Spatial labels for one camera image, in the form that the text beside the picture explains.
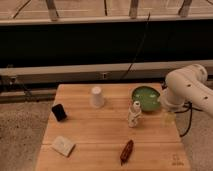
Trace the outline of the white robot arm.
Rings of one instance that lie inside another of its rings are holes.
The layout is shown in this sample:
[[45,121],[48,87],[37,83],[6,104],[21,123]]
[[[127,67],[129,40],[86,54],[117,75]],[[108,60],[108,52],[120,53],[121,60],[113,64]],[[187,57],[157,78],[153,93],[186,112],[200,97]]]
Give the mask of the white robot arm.
[[165,124],[175,120],[175,113],[186,101],[213,118],[213,90],[205,85],[207,78],[207,70],[200,64],[188,65],[166,75],[166,88],[158,98],[166,112]]

